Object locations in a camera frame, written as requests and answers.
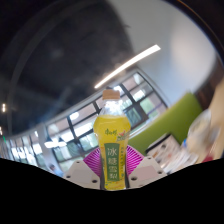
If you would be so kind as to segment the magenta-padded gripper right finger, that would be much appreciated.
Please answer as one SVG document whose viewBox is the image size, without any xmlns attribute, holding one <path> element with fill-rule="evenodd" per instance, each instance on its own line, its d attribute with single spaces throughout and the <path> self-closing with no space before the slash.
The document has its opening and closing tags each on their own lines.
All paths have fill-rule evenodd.
<svg viewBox="0 0 224 224">
<path fill-rule="evenodd" d="M 152 156 L 143 156 L 131 146 L 126 150 L 126 183 L 128 189 L 140 188 L 166 176 Z"/>
</svg>

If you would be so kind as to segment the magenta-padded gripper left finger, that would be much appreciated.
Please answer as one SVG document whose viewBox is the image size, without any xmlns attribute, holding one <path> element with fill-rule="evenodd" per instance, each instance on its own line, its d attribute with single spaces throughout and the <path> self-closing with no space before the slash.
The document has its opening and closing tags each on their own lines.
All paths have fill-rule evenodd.
<svg viewBox="0 0 224 224">
<path fill-rule="evenodd" d="M 101 175 L 100 149 L 96 148 L 83 160 L 76 160 L 63 178 L 83 188 L 99 189 Z"/>
</svg>

